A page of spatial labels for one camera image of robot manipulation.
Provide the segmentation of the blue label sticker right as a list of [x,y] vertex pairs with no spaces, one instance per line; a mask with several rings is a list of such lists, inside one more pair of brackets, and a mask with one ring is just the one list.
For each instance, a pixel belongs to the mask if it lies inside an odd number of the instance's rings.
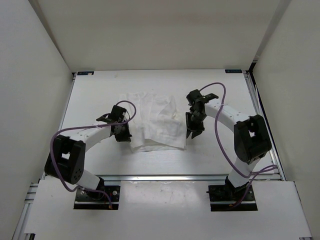
[[242,74],[243,71],[241,69],[225,69],[226,74]]

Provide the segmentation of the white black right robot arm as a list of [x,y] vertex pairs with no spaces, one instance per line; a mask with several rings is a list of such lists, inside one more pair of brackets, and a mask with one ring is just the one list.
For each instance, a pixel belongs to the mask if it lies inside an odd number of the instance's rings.
[[219,99],[190,100],[186,113],[186,136],[194,139],[205,130],[206,117],[214,119],[214,131],[218,136],[218,123],[233,133],[236,160],[227,176],[224,193],[230,200],[238,199],[260,159],[272,148],[264,118],[256,114],[249,116],[224,105]]

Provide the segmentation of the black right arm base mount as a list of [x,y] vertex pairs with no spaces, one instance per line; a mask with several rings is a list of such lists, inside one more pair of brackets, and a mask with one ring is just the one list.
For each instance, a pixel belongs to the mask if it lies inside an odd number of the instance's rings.
[[257,211],[257,203],[253,187],[231,190],[227,184],[209,185],[210,210],[212,212],[252,212]]

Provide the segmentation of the blue label sticker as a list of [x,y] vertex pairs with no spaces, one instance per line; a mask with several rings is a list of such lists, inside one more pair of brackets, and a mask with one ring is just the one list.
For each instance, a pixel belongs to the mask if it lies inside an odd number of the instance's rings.
[[94,71],[78,71],[77,76],[92,76],[94,75]]
[[243,71],[241,69],[225,69],[226,74],[242,74]]

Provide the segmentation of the white fabric skirt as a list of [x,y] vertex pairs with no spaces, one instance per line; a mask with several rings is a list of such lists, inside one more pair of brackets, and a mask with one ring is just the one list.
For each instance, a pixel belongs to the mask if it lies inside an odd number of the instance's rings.
[[186,148],[186,120],[177,109],[173,96],[151,92],[124,93],[119,95],[129,115],[136,112],[129,122],[132,135],[132,152],[184,150]]

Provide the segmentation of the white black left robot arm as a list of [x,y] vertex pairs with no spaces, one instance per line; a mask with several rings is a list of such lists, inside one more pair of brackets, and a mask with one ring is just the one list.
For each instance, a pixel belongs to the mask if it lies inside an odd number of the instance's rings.
[[100,200],[105,188],[100,177],[85,170],[86,152],[112,136],[118,142],[129,142],[129,122],[107,118],[106,122],[59,130],[50,140],[45,174],[60,180],[68,192],[84,189],[93,200]]

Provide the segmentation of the aluminium table edge rail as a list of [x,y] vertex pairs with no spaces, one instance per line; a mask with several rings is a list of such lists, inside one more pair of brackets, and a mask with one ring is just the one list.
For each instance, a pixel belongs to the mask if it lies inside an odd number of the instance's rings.
[[119,181],[224,181],[227,175],[218,174],[192,174],[192,175],[100,175],[100,178],[107,182],[119,182]]

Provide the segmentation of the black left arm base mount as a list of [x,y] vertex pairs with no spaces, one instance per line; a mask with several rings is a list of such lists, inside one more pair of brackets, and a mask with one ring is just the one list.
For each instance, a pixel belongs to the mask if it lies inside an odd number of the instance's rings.
[[75,210],[118,210],[121,193],[120,185],[105,185],[103,193],[96,193],[78,189],[75,194],[73,208]]

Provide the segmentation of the blue label sticker left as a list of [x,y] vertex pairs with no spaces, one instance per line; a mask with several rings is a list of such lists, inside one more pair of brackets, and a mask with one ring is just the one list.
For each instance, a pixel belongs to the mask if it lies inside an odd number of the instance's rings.
[[77,76],[92,76],[94,75],[94,71],[78,71]]

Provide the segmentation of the white front cover board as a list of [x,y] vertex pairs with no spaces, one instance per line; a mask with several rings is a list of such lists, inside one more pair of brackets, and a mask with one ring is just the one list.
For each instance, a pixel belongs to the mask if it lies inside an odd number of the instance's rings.
[[39,183],[25,227],[37,240],[302,240],[311,238],[294,183],[257,181],[256,211],[211,211],[204,181],[131,182],[117,210],[76,210],[56,180]]

